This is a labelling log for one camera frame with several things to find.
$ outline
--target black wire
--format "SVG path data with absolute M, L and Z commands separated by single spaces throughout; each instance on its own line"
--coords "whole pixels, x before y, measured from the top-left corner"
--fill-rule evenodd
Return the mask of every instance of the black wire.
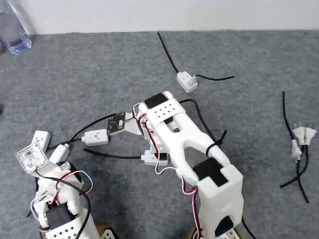
M 179 70 L 176 68 L 173 60 L 171 59 L 171 56 L 169 55 L 168 50 L 167 50 L 167 48 L 166 48 L 166 46 L 164 44 L 164 41 L 163 41 L 163 39 L 162 39 L 162 37 L 161 37 L 159 32 L 158 32 L 158 36 L 159 36 L 160 42 L 161 42 L 161 44 L 162 44 L 162 46 L 164 48 L 164 51 L 165 51 L 165 53 L 166 53 L 166 55 L 167 55 L 167 57 L 168 57 L 168 59 L 169 59 L 169 61 L 171 63 L 171 66 L 174 68 L 175 72 L 178 73 Z M 223 80 L 228 80 L 228 79 L 235 78 L 235 76 L 228 76 L 228 77 L 224 77 L 224 78 L 212 78 L 212 77 L 207 77 L 207 76 L 196 74 L 195 77 L 197 77 L 197 76 L 201 77 L 201 78 L 204 78 L 204 79 L 207 79 L 207 80 L 211 80 L 211 81 L 223 81 Z
M 170 63 L 171 63 L 171 66 L 174 68 L 174 70 L 176 71 L 176 73 L 178 73 L 179 71 L 178 71 L 178 69 L 176 68 L 176 66 L 174 65 L 173 60 L 171 59 L 171 57 L 170 57 L 170 55 L 169 55 L 169 53 L 168 53 L 168 51 L 167 51 L 167 49 L 166 49 L 166 46 L 165 46 L 165 44 L 164 44 L 164 42 L 163 42 L 163 39 L 161 38 L 161 35 L 160 35 L 159 32 L 158 32 L 158 36 L 159 36 L 160 42 L 161 42 L 161 44 L 162 44 L 162 46 L 163 46 L 163 48 L 164 48 L 164 51 L 165 51 L 165 53 L 166 53 L 166 55 L 167 55 L 167 57 L 168 57 L 168 59 L 169 59 L 169 61 L 170 61 Z
M 35 172 L 36 172 L 36 174 L 39 175 L 41 178 L 50 179 L 50 180 L 55 181 L 55 182 L 59 182 L 59 183 L 64 183 L 64 184 L 66 184 L 67 186 L 69 186 L 69 187 L 75 189 L 76 191 L 78 191 L 78 192 L 79 192 L 81 195 L 83 195 L 84 198 L 86 199 L 87 205 L 88 205 L 86 217 L 85 217 L 85 219 L 84 219 L 84 221 L 83 221 L 83 224 L 82 224 L 82 226 L 81 226 L 81 228 L 80 228 L 80 230 L 79 230 L 79 232 L 78 232 L 78 234 L 76 235 L 76 238 L 75 238 L 75 239 L 79 239 L 80 236 L 81 236 L 81 233 L 83 232 L 83 230 L 84 230 L 84 228 L 85 228 L 85 225 L 87 224 L 87 222 L 88 222 L 88 220 L 89 220 L 90 213 L 91 213 L 91 202 L 90 202 L 89 197 L 88 197 L 81 189 L 79 189 L 78 187 L 74 186 L 74 185 L 71 184 L 71 183 L 68 183 L 68 182 L 66 182 L 66 181 L 64 181 L 64 180 L 61 180 L 61 179 L 59 179 L 59 178 L 44 177 L 44 176 L 42 176 L 41 174 L 39 174 L 39 173 L 37 172 L 37 170 L 36 170 Z
M 305 162 L 305 165 L 304 165 L 304 168 L 301 170 L 300 172 L 300 176 L 302 176 L 306 169 L 308 168 L 308 165 L 309 165 L 309 152 L 308 152 L 308 145 L 305 145 L 305 155 L 306 155 L 306 162 Z M 284 188 L 288 185 L 290 185 L 291 183 L 295 182 L 298 178 L 297 177 L 294 177 L 293 179 L 291 179 L 290 181 L 288 181 L 287 183 L 284 183 L 282 185 L 280 185 L 281 188 Z
M 116 158 L 116 159 L 141 159 L 140 156 L 117 156 L 117 155 L 111 155 L 111 154 L 107 154 L 107 153 L 100 153 L 100 152 L 96 152 L 93 150 L 90 150 L 88 148 L 84 148 L 83 151 L 94 154 L 94 155 L 98 155 L 98 156 L 103 156 L 103 157 L 108 157 L 108 158 Z
M 182 100 L 180 101 L 179 103 L 180 104 L 183 104 L 185 102 L 193 102 L 195 107 L 196 107 L 196 111 L 197 111 L 197 114 L 198 114 L 198 117 L 199 117 L 199 120 L 200 122 L 203 124 L 206 132 L 208 133 L 208 135 L 213 139 L 214 142 L 217 142 L 215 136 L 213 135 L 213 133 L 210 131 L 210 129 L 208 128 L 207 124 L 205 123 L 203 117 L 201 116 L 201 112 L 200 112 L 200 109 L 199 109 L 199 106 L 198 106 L 198 103 L 196 100 L 193 100 L 193 99 L 186 99 L 186 100 Z
M 287 126 L 287 129 L 288 129 L 288 132 L 290 134 L 290 138 L 291 140 L 295 139 L 292 131 L 291 131 L 291 128 L 289 126 L 289 123 L 288 123 L 288 120 L 287 120 L 287 117 L 286 117 L 286 106 L 285 106 L 285 92 L 283 91 L 283 114 L 284 114 L 284 119 L 285 119 L 285 124 Z
M 211 77 L 196 74 L 195 77 L 197 77 L 197 76 L 201 77 L 203 79 L 211 80 L 211 81 L 224 81 L 224 80 L 228 80 L 228 79 L 232 79 L 232 78 L 236 77 L 236 76 L 228 76 L 228 77 L 224 77 L 224 78 L 211 78 Z
M 299 172 L 299 170 L 300 170 L 300 161 L 298 160 L 298 162 L 297 162 L 297 168 L 296 168 L 298 185 L 299 185 L 300 191 L 301 191 L 301 193 L 303 194 L 303 197 L 304 197 L 306 203 L 309 203 L 309 200 L 308 200 L 308 197 L 307 197 L 307 195 L 306 195 L 306 193 L 305 193 L 305 190 L 304 190 L 304 188 L 303 188 L 303 185 L 301 184 L 301 179 L 300 179 L 300 172 Z
M 55 145 L 55 146 L 52 146 L 52 147 L 47 148 L 46 151 L 53 150 L 53 149 L 55 149 L 57 146 L 59 146 L 60 144 L 65 144 L 65 143 L 70 144 L 70 143 L 72 143 L 72 142 L 77 142 L 77 141 L 82 141 L 82 139 L 80 139 L 80 138 L 75 138 L 75 139 L 72 140 L 71 142 L 70 142 L 69 140 L 67 140 L 67 141 L 61 142 L 61 143 L 59 143 L 59 144 L 57 144 L 57 145 Z
M 85 126 L 84 128 L 82 128 L 82 129 L 80 129 L 79 131 L 77 131 L 76 134 L 73 135 L 70 140 L 64 141 L 64 142 L 62 142 L 62 143 L 59 143 L 59 144 L 57 144 L 57 145 L 55 145 L 55 146 L 53 146 L 53 147 L 49 147 L 49 148 L 47 148 L 46 151 L 50 151 L 50 150 L 52 150 L 52 149 L 55 149 L 55 148 L 56 148 L 58 145 L 60 145 L 60 144 L 65 144 L 65 143 L 70 144 L 70 143 L 72 143 L 72 142 L 81 141 L 80 138 L 75 138 L 75 137 L 78 136 L 81 132 L 83 132 L 83 131 L 86 130 L 87 128 L 91 127 L 92 125 L 94 125 L 94 124 L 96 124 L 96 123 L 98 123 L 98 122 L 100 122 L 100 121 L 102 121 L 102 120 L 105 120 L 105 119 L 107 119 L 107 118 L 110 118 L 110 117 L 112 117 L 112 116 L 115 116 L 115 115 L 116 115 L 116 114 L 111 114 L 111 115 L 108 115 L 108 116 L 104 116 L 104 117 L 102 117 L 102 118 L 100 118 L 100 119 L 97 119 L 96 121 L 94 121 L 94 122 L 88 124 L 88 125 Z
M 243 225 L 244 225 L 246 231 L 249 233 L 249 235 L 250 235 L 253 239 L 256 239 L 256 237 L 254 236 L 254 234 L 249 230 L 249 228 L 248 228 L 248 226 L 247 226 L 247 224 L 246 224 L 246 222 L 245 222 L 243 216 L 242 216 L 242 218 L 241 218 L 241 221 L 242 221 L 242 223 L 243 223 Z

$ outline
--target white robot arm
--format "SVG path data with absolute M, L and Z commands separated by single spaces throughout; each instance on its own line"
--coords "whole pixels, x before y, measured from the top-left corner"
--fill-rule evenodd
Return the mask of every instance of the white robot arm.
M 178 177 L 198 188 L 199 234 L 214 239 L 232 230 L 242 218 L 242 174 L 216 142 L 194 124 L 170 92 L 157 94 L 138 106 L 138 114 L 135 107 L 132 110 L 133 117 L 158 160 L 159 153 L 168 153 Z M 188 147 L 206 153 L 208 159 L 191 168 L 184 154 Z

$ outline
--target white connector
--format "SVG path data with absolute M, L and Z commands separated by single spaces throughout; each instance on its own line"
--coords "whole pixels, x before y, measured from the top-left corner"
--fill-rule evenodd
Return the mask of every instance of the white connector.
M 51 163 L 58 163 L 60 161 L 65 161 L 67 157 L 69 156 L 70 150 L 69 145 L 66 143 L 65 145 L 58 145 L 55 151 L 52 153 L 51 157 L 49 158 L 49 161 Z
M 158 159 L 156 156 L 151 153 L 150 150 L 146 150 L 144 155 L 141 156 L 141 160 L 144 161 L 145 165 L 151 165 L 151 166 L 156 166 L 156 163 Z M 167 166 L 168 165 L 168 159 L 159 159 L 159 166 Z
M 43 152 L 46 152 L 46 149 L 48 148 L 48 145 L 50 142 L 50 137 L 51 135 L 49 134 L 48 131 L 37 130 L 34 133 L 32 143 L 37 142 L 40 145 Z
M 297 163 L 300 160 L 300 156 L 302 152 L 300 148 L 298 147 L 297 141 L 295 139 L 293 139 L 291 143 L 292 143 L 291 158 L 294 158 Z
M 190 93 L 197 88 L 196 77 L 191 76 L 187 71 L 178 72 L 176 79 L 187 93 Z
M 109 143 L 106 129 L 92 130 L 84 133 L 82 142 L 87 146 L 97 146 Z
M 310 123 L 305 128 L 305 144 L 306 145 L 310 145 L 311 139 L 314 137 L 314 135 L 317 132 L 317 130 L 313 128 L 314 128 L 314 125 Z
M 297 137 L 297 139 L 299 140 L 299 144 L 304 145 L 305 144 L 305 127 L 303 127 L 300 122 L 298 124 L 295 123 L 294 127 L 295 129 L 293 130 L 293 132 L 295 136 Z

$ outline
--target gray carpet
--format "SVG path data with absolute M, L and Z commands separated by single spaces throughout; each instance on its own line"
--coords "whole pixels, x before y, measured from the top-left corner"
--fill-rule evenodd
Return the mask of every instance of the gray carpet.
M 223 150 L 244 175 L 244 216 L 257 238 L 317 238 L 318 135 L 303 177 L 311 203 L 304 202 L 296 183 L 283 190 L 279 184 L 295 175 L 282 90 L 291 124 L 319 125 L 319 31 L 162 36 L 180 71 L 237 77 L 199 80 L 197 90 L 188 95 L 178 85 L 155 32 L 42 35 L 25 55 L 0 55 L 0 238 L 38 238 L 37 221 L 26 218 L 34 179 L 14 156 L 30 143 L 35 130 L 50 131 L 53 145 L 101 116 L 129 111 L 167 90 L 178 100 L 196 99 L 216 137 L 228 130 Z M 185 108 L 203 129 L 194 107 Z M 94 128 L 102 127 L 106 122 Z M 96 223 L 109 222 L 121 239 L 185 238 L 193 225 L 191 198 L 181 193 L 174 172 L 157 176 L 153 167 L 138 160 L 93 156 L 83 147 L 74 143 L 68 159 L 95 182 L 89 196 Z M 97 150 L 140 155 L 147 148 L 141 137 L 122 133 Z M 194 150 L 186 153 L 191 165 L 205 158 Z M 242 226 L 239 230 L 246 235 Z

